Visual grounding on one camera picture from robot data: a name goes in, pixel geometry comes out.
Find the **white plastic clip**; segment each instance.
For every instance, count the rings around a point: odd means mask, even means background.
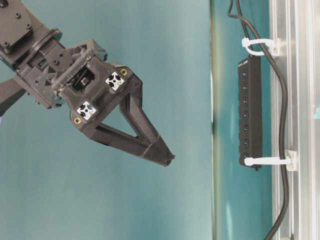
[[[279,157],[261,157],[252,158],[248,157],[244,160],[245,165],[248,167],[253,165],[286,165],[286,169],[290,172],[298,170],[298,153],[296,151],[285,151],[287,157],[281,160]]]
[[[271,40],[271,39],[266,39],[266,38],[250,40],[247,37],[242,39],[242,46],[248,51],[248,53],[250,53],[251,55],[254,55],[254,56],[264,56],[265,54],[263,51],[253,51],[249,48],[249,46],[254,45],[254,44],[265,44],[269,47],[269,51],[273,57],[279,56],[278,41],[277,40]]]

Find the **black power strip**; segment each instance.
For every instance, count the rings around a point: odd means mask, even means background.
[[[239,152],[245,158],[262,157],[261,58],[250,56],[238,65],[239,74]],[[259,169],[261,165],[251,168]]]

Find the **teal wall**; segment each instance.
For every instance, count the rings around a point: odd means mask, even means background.
[[[94,38],[136,72],[176,159],[164,168],[94,143],[66,105],[24,96],[0,126],[0,239],[212,239],[209,1],[24,2],[66,47]],[[129,130],[117,113],[108,121]]]
[[[242,0],[243,14],[263,38],[269,36],[269,1]],[[214,79],[215,236],[217,240],[262,240],[272,224],[271,168],[239,165],[238,62],[241,23],[227,17],[228,0],[212,0]],[[270,68],[262,61],[263,155],[271,156]]]

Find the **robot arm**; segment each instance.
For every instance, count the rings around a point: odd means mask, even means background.
[[[67,49],[61,37],[20,0],[0,0],[0,57],[16,71],[0,84],[0,116],[25,91],[47,109],[65,101],[71,123],[91,140],[168,166],[175,156],[142,110],[142,81],[128,67],[106,63],[94,40]],[[102,123],[117,106],[136,136]]]

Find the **black cable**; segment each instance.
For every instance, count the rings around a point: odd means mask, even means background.
[[[239,0],[236,0],[235,3],[236,3],[236,9],[237,9],[237,11],[238,11],[238,15],[242,16],[242,11],[241,11],[241,7],[240,7]],[[243,32],[244,32],[245,37],[250,40],[250,36],[249,36],[248,29],[247,29],[247,25],[245,24],[244,21],[241,21],[241,25],[242,25],[242,28],[243,28]]]
[[[256,39],[260,39],[260,35],[257,32],[256,28],[253,26],[253,24],[243,17],[242,15],[234,15],[231,14],[231,10],[233,8],[233,0],[230,0],[230,6],[228,9],[228,16],[230,18],[239,19],[243,23],[245,23]],[[271,56],[270,52],[268,51],[266,45],[260,44],[260,47],[262,51],[264,52],[264,55],[266,56],[267,60],[269,61],[270,65],[272,66],[273,70],[275,71],[275,74],[277,75],[280,85],[281,85],[281,91],[282,91],[282,104],[281,104],[281,114],[280,114],[280,122],[279,122],[279,157],[281,160],[286,159],[285,154],[285,130],[286,130],[286,118],[287,118],[287,110],[288,110],[288,88],[287,83],[285,81],[284,76],[282,75],[276,61]],[[272,229],[268,233],[268,235],[265,237],[264,240],[270,240],[278,231],[281,223],[283,222],[286,212],[288,210],[289,206],[289,182],[288,182],[288,174],[287,174],[287,168],[285,165],[281,166],[281,175],[282,175],[282,184],[283,184],[283,205],[282,209],[280,211],[280,214],[275,221]]]

